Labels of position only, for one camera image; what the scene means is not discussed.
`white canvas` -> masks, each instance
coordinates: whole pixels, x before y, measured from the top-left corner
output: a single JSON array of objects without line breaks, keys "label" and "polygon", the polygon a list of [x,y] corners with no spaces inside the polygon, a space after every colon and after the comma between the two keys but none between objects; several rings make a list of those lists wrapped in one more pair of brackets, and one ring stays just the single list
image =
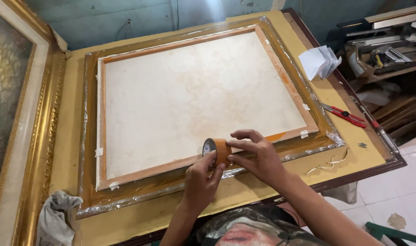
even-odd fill
[{"label": "white canvas", "polygon": [[306,124],[255,32],[107,63],[107,179]]}]

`yellow table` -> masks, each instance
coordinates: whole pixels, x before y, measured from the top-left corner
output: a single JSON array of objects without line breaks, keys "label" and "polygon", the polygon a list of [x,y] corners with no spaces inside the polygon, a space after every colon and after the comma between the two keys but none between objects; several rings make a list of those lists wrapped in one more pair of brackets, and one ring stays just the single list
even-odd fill
[{"label": "yellow table", "polygon": [[[300,66],[301,63],[298,60],[298,55],[307,50],[307,48],[280,11],[269,11],[227,18],[223,23],[263,15],[267,16],[272,22],[286,47],[292,53],[296,63]],[[72,52],[72,57],[67,60],[49,192],[53,193],[56,190],[62,189],[73,195],[77,193],[85,53],[218,24],[207,24],[174,32],[122,40]],[[317,94],[320,102],[334,105],[341,109],[348,108],[328,80],[321,80],[317,77],[310,82],[310,85]],[[315,185],[386,163],[362,128],[353,126],[349,122],[332,114],[330,114],[330,118],[346,142],[347,147],[350,148],[346,160],[336,164],[332,169],[318,169],[309,175],[305,175],[308,170],[320,164],[324,165],[333,156],[341,159],[347,147],[336,148],[289,161],[284,164],[289,171],[298,173],[308,185]],[[365,143],[368,147],[358,147],[358,143]],[[226,209],[270,198],[275,195],[277,193],[271,187],[263,184],[250,173],[223,179],[220,182],[215,201],[203,211],[201,216],[215,214]],[[82,219],[78,221],[80,223],[81,233],[78,232],[74,245],[80,245],[80,241],[82,241],[82,245],[84,246],[107,246],[134,236],[144,235],[166,228],[181,198],[182,192],[172,193]]]}]

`blue wall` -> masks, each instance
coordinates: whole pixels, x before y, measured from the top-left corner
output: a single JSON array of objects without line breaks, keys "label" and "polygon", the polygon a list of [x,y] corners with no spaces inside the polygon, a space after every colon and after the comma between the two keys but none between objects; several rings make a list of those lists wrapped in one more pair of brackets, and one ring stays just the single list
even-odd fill
[{"label": "blue wall", "polygon": [[[270,10],[273,0],[26,0],[76,50],[126,38],[202,25],[242,14]],[[344,21],[377,13],[386,0],[287,0],[316,39]],[[392,9],[416,5],[399,0]]]}]

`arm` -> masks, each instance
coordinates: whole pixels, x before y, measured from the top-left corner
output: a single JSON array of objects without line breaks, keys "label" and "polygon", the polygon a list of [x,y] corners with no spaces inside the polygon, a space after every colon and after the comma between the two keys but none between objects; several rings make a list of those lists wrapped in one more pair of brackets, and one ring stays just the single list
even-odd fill
[{"label": "arm", "polygon": [[225,164],[216,167],[211,178],[208,168],[216,158],[211,151],[190,166],[185,175],[183,199],[176,207],[172,220],[159,246],[180,246],[189,236],[194,222],[202,211],[214,200],[218,183],[222,179]]},{"label": "arm", "polygon": [[[288,172],[273,145],[259,132],[238,130],[231,136],[239,141],[227,141],[229,146],[250,151],[256,158],[248,160],[233,154],[228,160],[244,167],[286,198],[316,237],[332,246],[382,246],[314,192],[297,174]],[[241,141],[245,138],[252,141]]]}]

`person's left hand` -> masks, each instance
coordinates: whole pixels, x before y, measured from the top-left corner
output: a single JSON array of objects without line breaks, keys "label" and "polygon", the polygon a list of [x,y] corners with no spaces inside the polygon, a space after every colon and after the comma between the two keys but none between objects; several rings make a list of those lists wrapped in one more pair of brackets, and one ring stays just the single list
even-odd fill
[{"label": "person's left hand", "polygon": [[208,176],[208,169],[213,164],[217,153],[211,151],[202,159],[194,162],[186,171],[185,191],[180,206],[196,217],[214,201],[220,179],[222,179],[225,164],[216,167],[211,178]]}]

